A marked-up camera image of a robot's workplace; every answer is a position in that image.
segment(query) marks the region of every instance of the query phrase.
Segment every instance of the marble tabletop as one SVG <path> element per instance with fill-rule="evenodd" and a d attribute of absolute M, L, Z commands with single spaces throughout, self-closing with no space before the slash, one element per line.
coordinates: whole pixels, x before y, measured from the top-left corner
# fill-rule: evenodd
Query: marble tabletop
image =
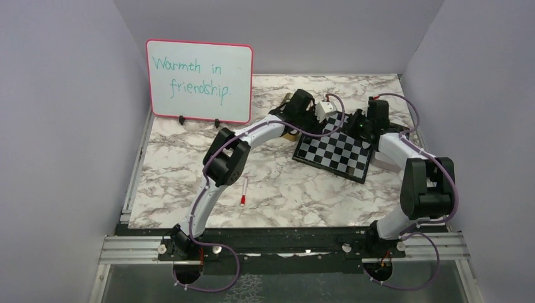
<path fill-rule="evenodd" d="M 286 93 L 302 88 L 317 100 L 335 93 L 346 112 L 365 109 L 368 97 L 402 94 L 396 75 L 255 76 L 252 122 L 266 116 Z M 403 100 L 384 97 L 392 122 L 412 126 Z M 243 125 L 221 124 L 239 129 Z M 192 203 L 201 182 L 204 154 L 218 130 L 213 123 L 156 117 L 154 119 L 129 228 L 170 228 Z M 399 203 L 401 174 L 370 165 L 366 182 L 359 184 L 292 160 L 297 142 L 283 138 L 253 150 L 245 165 L 247 202 L 240 206 L 244 177 L 219 199 L 207 227 L 325 227 L 368 225 Z"/>

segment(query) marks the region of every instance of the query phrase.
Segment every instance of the robotic arm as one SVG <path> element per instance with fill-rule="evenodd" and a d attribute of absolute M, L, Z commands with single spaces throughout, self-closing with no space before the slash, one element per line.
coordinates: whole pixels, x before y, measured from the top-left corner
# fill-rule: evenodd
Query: robotic arm
<path fill-rule="evenodd" d="M 445 176 L 433 162 L 403 142 L 399 133 L 402 127 L 390 123 L 388 111 L 388 102 L 371 98 L 367 115 L 359 109 L 350 115 L 341 130 L 356 140 L 370 143 L 376 153 L 388 156 L 405 170 L 400 205 L 372 223 L 367 231 L 367 246 L 371 251 L 390 248 L 397 242 L 399 234 L 416 222 L 448 215 L 453 209 L 452 188 Z M 291 126 L 318 133 L 323 129 L 326 117 L 335 112 L 332 103 L 322 101 L 316 104 L 311 94 L 297 90 L 289 102 L 270 111 L 263 120 L 236 132 L 223 128 L 203 160 L 206 180 L 201 181 L 188 215 L 179 223 L 180 230 L 172 236 L 175 244 L 187 252 L 191 246 L 190 238 L 203 234 L 215 203 L 241 176 L 252 149 L 284 135 L 292 129 Z M 436 159 L 453 177 L 453 162 L 449 158 Z M 434 182 L 433 186 L 428 187 L 428 179 Z"/>

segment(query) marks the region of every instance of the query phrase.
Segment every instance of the red marker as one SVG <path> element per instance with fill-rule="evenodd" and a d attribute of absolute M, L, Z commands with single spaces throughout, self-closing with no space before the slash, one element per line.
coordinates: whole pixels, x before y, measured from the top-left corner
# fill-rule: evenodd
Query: red marker
<path fill-rule="evenodd" d="M 244 191 L 242 191 L 242 201 L 240 202 L 240 206 L 245 206 L 245 192 L 247 191 L 247 177 L 245 177 L 244 181 Z"/>

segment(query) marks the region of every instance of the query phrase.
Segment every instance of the gray wall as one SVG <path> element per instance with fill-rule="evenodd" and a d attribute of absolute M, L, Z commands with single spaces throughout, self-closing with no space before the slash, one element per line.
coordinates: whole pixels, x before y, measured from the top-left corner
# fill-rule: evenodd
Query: gray wall
<path fill-rule="evenodd" d="M 1 1 L 0 302 L 86 302 L 148 110 L 111 0 Z"/>
<path fill-rule="evenodd" d="M 533 302 L 535 1 L 445 0 L 403 76 L 425 143 L 456 163 L 485 302 Z"/>
<path fill-rule="evenodd" d="M 148 39 L 249 44 L 255 73 L 402 73 L 442 0 L 114 0 Z"/>

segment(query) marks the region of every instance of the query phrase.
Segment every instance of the chessboard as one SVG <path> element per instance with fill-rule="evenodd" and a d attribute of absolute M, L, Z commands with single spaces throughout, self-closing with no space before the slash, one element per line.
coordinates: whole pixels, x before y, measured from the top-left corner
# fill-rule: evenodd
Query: chessboard
<path fill-rule="evenodd" d="M 329 117 L 322 133 L 332 131 L 341 118 L 341 112 Z M 364 183 L 373 154 L 369 147 L 368 143 L 355 140 L 340 131 L 321 138 L 302 134 L 292 159 Z"/>

